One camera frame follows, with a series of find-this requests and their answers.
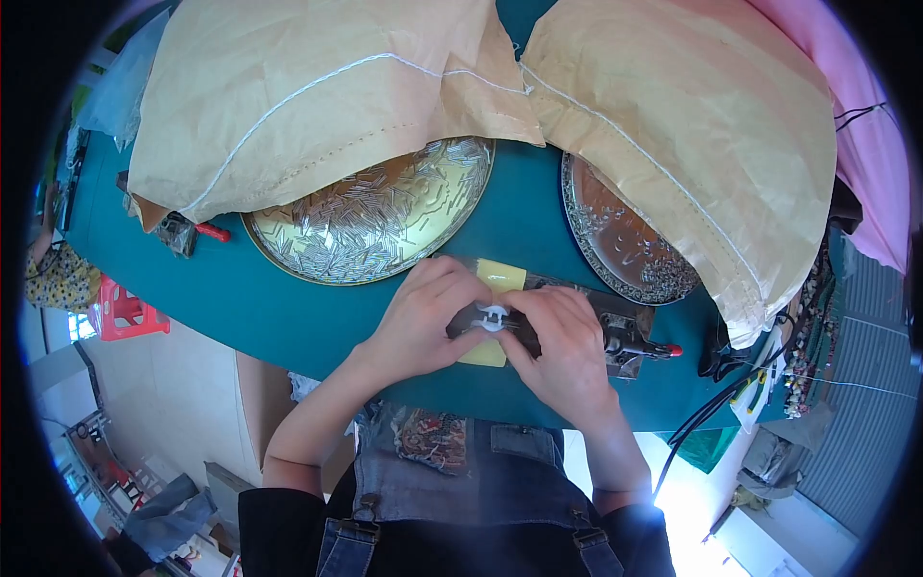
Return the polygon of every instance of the patterned fabric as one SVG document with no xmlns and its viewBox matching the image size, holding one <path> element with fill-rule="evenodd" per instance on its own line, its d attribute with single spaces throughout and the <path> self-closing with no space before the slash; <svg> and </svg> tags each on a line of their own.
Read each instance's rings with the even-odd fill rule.
<svg viewBox="0 0 923 577">
<path fill-rule="evenodd" d="M 36 307 L 86 313 L 100 292 L 100 270 L 62 241 L 37 267 L 32 245 L 26 253 L 26 298 Z"/>
<path fill-rule="evenodd" d="M 467 472 L 465 419 L 451 413 L 402 408 L 391 420 L 394 446 L 402 459 L 423 463 L 446 475 Z"/>
</svg>

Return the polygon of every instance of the apron strap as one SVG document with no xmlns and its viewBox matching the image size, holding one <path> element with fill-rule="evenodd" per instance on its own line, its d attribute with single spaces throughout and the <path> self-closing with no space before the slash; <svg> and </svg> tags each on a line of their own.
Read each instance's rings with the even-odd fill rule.
<svg viewBox="0 0 923 577">
<path fill-rule="evenodd" d="M 574 532 L 574 545 L 590 577 L 622 577 L 625 569 L 609 546 L 609 535 L 602 529 L 580 529 Z"/>
<path fill-rule="evenodd" d="M 365 577 L 380 534 L 375 523 L 328 519 L 316 576 Z"/>
</svg>

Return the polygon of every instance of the white plastic part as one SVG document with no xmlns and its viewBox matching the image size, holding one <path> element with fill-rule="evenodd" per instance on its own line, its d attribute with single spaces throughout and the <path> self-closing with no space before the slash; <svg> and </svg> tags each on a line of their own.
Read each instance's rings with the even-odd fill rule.
<svg viewBox="0 0 923 577">
<path fill-rule="evenodd" d="M 473 327 L 484 327 L 490 332 L 497 332 L 503 329 L 503 318 L 509 314 L 509 311 L 501 305 L 491 305 L 485 307 L 478 303 L 474 304 L 478 310 L 486 313 L 483 319 L 471 321 Z"/>
</svg>

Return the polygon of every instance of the person's right hand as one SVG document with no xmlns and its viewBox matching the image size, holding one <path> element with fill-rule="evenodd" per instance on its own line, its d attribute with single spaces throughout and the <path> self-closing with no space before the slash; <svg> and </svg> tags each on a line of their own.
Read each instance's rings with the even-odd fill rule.
<svg viewBox="0 0 923 577">
<path fill-rule="evenodd" d="M 582 293 L 564 286 L 509 291 L 498 296 L 529 319 L 542 354 L 533 359 L 508 331 L 494 333 L 509 362 L 540 401 L 575 427 L 617 406 L 605 371 L 603 328 Z"/>
</svg>

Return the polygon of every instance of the black sleeve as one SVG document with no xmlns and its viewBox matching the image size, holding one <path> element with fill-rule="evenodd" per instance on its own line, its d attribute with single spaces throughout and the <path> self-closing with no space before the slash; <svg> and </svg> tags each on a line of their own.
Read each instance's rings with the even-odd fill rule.
<svg viewBox="0 0 923 577">
<path fill-rule="evenodd" d="M 260 488 L 240 494 L 240 559 L 247 575 L 314 574 L 308 544 L 324 515 L 324 500 L 295 489 Z"/>
<path fill-rule="evenodd" d="M 625 577 L 675 577 L 663 511 L 654 505 L 629 505 L 607 514 L 602 525 Z"/>
</svg>

